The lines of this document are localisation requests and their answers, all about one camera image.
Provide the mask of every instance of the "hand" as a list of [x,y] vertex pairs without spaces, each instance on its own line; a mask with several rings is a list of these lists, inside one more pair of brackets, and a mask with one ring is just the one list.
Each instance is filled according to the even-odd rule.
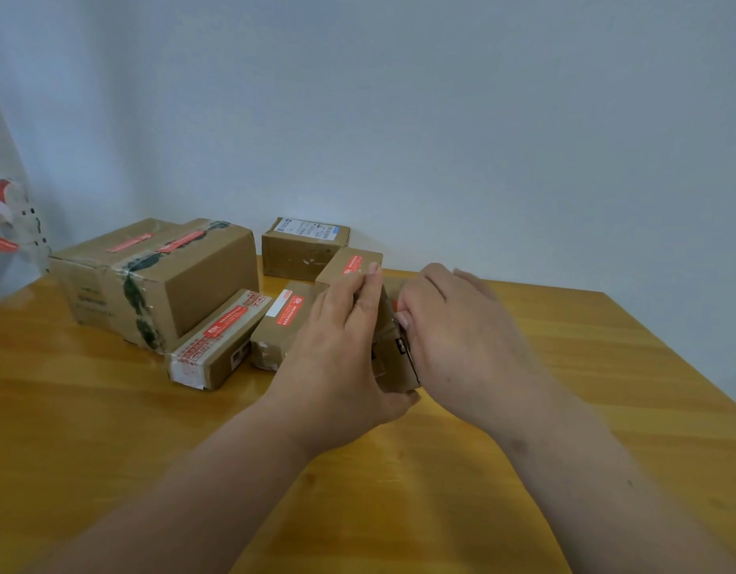
[[439,405],[491,434],[540,409],[554,381],[484,281],[430,264],[402,289],[398,310],[420,383]]
[[276,424],[315,457],[399,419],[420,396],[382,393],[371,369],[371,343],[382,273],[344,276],[314,303],[262,398]]

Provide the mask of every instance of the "white wall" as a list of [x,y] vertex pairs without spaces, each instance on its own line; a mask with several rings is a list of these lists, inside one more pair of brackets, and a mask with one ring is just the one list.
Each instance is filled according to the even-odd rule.
[[736,0],[0,0],[0,100],[56,247],[343,222],[605,291],[736,398]]

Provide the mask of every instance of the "person's right hand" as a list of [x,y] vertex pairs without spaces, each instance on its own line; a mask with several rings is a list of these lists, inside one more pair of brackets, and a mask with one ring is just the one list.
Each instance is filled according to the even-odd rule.
[[397,318],[421,386],[472,425],[513,434],[555,392],[514,319],[475,275],[426,266],[402,289]]

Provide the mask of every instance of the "wood grain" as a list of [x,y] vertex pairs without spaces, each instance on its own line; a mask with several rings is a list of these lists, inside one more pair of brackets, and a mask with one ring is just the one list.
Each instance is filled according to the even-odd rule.
[[[262,280],[270,295],[285,283]],[[604,294],[492,287],[553,373],[736,552],[736,404]],[[245,362],[216,393],[173,384],[159,356],[76,325],[52,279],[1,301],[0,572],[141,491],[270,381]],[[235,571],[568,568],[497,446],[424,395],[312,463]]]

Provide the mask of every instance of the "skin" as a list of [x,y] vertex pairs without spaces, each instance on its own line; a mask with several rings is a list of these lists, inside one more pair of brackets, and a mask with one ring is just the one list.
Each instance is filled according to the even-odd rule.
[[[377,265],[331,286],[266,395],[32,572],[229,571],[312,459],[418,401],[415,391],[383,394],[371,372],[381,289]],[[573,572],[736,572],[591,407],[543,369],[484,282],[431,264],[398,308],[422,385],[500,445]]]

